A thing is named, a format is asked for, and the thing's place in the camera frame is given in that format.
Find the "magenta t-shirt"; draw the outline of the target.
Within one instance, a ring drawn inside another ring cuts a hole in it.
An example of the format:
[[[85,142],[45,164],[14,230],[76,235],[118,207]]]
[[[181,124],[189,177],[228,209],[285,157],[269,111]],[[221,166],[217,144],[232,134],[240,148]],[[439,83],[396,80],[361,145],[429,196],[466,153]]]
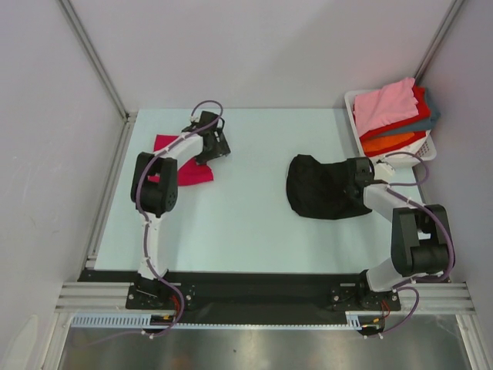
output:
[[[178,136],[157,135],[154,142],[154,150],[162,150],[171,144]],[[187,161],[178,170],[178,186],[188,187],[208,183],[214,180],[212,169],[208,165],[199,165],[194,159]]]

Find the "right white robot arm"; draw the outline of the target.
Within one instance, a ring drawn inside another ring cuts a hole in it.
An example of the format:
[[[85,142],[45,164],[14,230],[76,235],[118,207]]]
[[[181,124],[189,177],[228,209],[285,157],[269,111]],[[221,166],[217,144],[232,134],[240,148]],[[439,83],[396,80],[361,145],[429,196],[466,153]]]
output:
[[[344,161],[347,185],[344,192],[358,206],[375,211],[391,224],[390,257],[362,271],[356,302],[373,309],[383,300],[383,291],[406,284],[446,281],[454,267],[455,253],[448,215],[439,204],[414,201],[376,178],[376,168],[367,157]]]

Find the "black t-shirt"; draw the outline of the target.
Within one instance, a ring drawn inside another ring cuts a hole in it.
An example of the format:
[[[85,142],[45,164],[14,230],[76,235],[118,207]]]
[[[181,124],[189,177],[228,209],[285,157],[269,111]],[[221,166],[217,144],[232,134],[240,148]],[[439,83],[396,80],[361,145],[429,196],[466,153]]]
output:
[[[344,192],[347,185],[346,160],[321,163],[311,155],[299,154],[289,165],[286,195],[291,209],[301,217],[343,220],[367,215],[371,209]]]

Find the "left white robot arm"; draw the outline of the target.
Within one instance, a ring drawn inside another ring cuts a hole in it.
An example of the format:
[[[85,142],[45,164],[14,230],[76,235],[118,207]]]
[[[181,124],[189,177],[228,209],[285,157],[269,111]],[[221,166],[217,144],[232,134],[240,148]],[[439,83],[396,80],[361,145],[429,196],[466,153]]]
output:
[[[188,162],[198,166],[230,154],[224,135],[221,113],[201,112],[190,118],[188,127],[173,141],[136,158],[130,197],[143,222],[143,257],[138,274],[146,280],[158,280],[168,267],[159,263],[159,229],[176,206],[179,171]]]

